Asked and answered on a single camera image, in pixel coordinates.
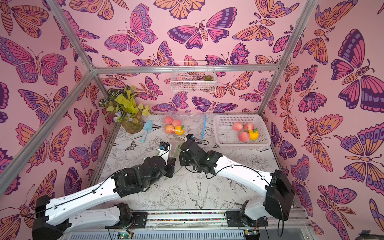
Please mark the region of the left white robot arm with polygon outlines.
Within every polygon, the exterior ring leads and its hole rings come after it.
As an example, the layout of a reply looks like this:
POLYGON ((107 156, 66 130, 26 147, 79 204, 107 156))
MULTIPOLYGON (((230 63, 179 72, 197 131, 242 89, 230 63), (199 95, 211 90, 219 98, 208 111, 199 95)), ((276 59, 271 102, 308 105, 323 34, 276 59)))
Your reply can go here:
POLYGON ((96 205, 138 194, 148 190, 162 177, 172 178, 176 158, 162 156, 146 158, 141 165, 113 173, 103 182, 67 195, 53 198, 44 195, 37 199, 34 240, 57 240, 65 231, 75 227, 75 215, 96 205))

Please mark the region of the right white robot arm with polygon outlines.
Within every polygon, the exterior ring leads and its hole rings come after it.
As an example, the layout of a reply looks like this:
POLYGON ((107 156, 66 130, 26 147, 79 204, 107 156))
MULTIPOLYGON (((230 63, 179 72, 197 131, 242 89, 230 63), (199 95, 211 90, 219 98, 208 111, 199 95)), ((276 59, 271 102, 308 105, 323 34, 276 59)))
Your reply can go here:
POLYGON ((191 166, 196 173, 204 173, 207 179, 223 177, 252 189, 260 196, 246 200, 239 212, 239 221, 254 227, 259 219, 272 216, 281 223, 289 219, 295 191, 287 176, 280 170, 273 173, 255 170, 237 163, 216 152, 205 152, 199 140, 188 134, 179 154, 181 166, 191 166))

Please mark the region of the clear blue-zipper zip bag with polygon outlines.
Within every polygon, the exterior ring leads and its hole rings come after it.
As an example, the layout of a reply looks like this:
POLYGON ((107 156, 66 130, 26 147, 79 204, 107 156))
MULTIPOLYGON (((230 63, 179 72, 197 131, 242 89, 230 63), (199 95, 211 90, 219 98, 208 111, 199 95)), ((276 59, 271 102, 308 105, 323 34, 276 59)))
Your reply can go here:
POLYGON ((162 120, 163 131, 175 137, 186 138, 187 135, 193 135, 195 141, 202 145, 209 142, 205 140, 207 116, 190 113, 172 113, 164 115, 162 120))

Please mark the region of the yellow-orange peach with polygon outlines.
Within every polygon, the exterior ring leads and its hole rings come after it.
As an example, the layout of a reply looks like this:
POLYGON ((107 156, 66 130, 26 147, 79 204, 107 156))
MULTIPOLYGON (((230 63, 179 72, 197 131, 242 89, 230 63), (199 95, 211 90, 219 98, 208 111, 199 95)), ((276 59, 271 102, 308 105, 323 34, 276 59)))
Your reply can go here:
POLYGON ((175 128, 175 134, 176 135, 183 135, 185 133, 185 126, 179 126, 175 128))

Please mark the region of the green printed zip bag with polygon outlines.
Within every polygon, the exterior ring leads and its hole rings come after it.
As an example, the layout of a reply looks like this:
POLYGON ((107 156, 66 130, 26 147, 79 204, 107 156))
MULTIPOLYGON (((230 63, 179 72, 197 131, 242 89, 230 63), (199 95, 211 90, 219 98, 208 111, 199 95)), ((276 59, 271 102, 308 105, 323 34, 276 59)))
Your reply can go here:
POLYGON ((186 170, 185 170, 185 167, 184 166, 181 166, 180 164, 180 152, 181 152, 181 146, 183 145, 183 143, 179 143, 175 150, 174 150, 174 153, 173 153, 173 157, 175 157, 176 161, 175 161, 175 172, 174 172, 174 175, 176 177, 181 177, 182 175, 185 174, 186 170))

